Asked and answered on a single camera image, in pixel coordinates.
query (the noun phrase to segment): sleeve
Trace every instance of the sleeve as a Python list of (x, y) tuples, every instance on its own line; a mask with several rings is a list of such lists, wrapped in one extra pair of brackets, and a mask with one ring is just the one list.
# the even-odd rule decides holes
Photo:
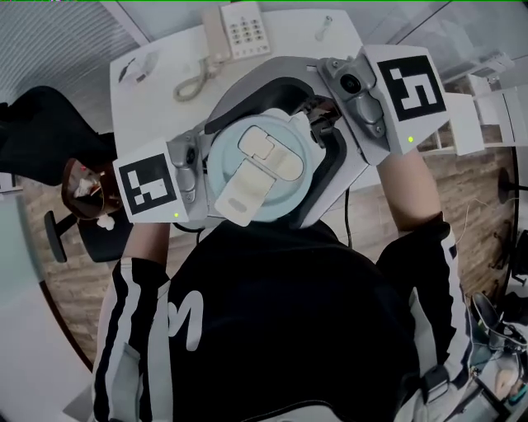
[(167, 290), (165, 269), (150, 260), (123, 258), (101, 310), (92, 397), (97, 422), (151, 420), (147, 351), (158, 298)]
[(443, 365), (450, 385), (462, 393), (469, 382), (473, 345), (450, 225), (438, 215), (388, 245), (377, 266), (408, 301), (415, 321), (420, 376)]

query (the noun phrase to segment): person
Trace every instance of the person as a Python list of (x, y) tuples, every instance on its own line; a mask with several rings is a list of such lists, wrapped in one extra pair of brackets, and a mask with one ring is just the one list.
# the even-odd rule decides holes
[(98, 422), (443, 420), (469, 381), (469, 314), (417, 151), (379, 177), (401, 236), (377, 264), (318, 222), (221, 223), (176, 275), (136, 224), (103, 303)]

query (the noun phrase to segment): white desk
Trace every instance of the white desk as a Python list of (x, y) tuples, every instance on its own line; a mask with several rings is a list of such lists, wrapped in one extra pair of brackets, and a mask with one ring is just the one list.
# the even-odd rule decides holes
[[(323, 41), (315, 34), (326, 16), (332, 24)], [(209, 80), (192, 101), (178, 103), (172, 97), (174, 87), (199, 72), (198, 60), (206, 57), (207, 42), (203, 26), (184, 30), (145, 45), (110, 66), (111, 107), (115, 145), (118, 155), (131, 152), (156, 138), (167, 141), (192, 129), (209, 117), (222, 95), (256, 66), (276, 56), (346, 58), (356, 57), (362, 46), (350, 17), (341, 10), (290, 10), (262, 13), (271, 43), (271, 54), (226, 65), (220, 75)], [(153, 72), (134, 87), (120, 86), (121, 69), (134, 57), (158, 51)]]

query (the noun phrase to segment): wooden floor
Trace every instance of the wooden floor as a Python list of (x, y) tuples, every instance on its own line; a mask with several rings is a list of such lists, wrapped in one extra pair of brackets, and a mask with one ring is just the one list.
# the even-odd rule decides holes
[[(452, 224), (458, 245), (460, 276), (466, 294), (491, 291), (495, 280), (503, 283), (506, 270), (491, 270), (488, 264), (500, 251), (495, 231), (504, 232), (504, 220), (513, 219), (513, 201), (500, 206), (497, 200), (498, 169), (506, 167), (512, 175), (510, 148), (493, 148), (469, 156), (427, 157), (427, 164), (438, 183), (445, 219)], [(32, 235), (46, 274), (46, 283), (73, 336), (90, 360), (96, 353), (97, 321), (101, 301), (111, 281), (114, 263), (95, 264), (84, 250), (78, 230), (63, 236), (68, 256), (66, 264), (54, 261), (44, 228), (44, 215), (52, 209), (57, 220), (68, 214), (60, 200), (59, 187), (21, 180)], [(478, 199), (485, 206), (472, 199)], [(343, 220), (344, 200), (340, 199), (323, 220), (342, 241), (346, 241)], [(380, 186), (351, 193), (350, 220), (354, 248), (376, 261), (381, 251), (398, 234)], [(172, 276), (195, 245), (194, 235), (171, 240), (167, 273)]]

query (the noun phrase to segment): office chair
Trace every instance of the office chair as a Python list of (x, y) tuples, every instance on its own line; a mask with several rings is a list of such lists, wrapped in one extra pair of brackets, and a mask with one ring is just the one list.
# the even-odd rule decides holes
[[(88, 167), (114, 161), (114, 134), (97, 134), (54, 88), (31, 88), (13, 104), (0, 104), (0, 172), (57, 186), (63, 181), (70, 158), (77, 158)], [(72, 214), (57, 223), (49, 211), (45, 229), (55, 259), (67, 261), (60, 237), (75, 223), (94, 261), (119, 259), (132, 224), (123, 209), (112, 217), (115, 227), (108, 232), (97, 226), (97, 221), (78, 222)]]
[(69, 158), (85, 166), (117, 158), (113, 134), (97, 134), (60, 92), (35, 87), (0, 104), (0, 172), (57, 186)]

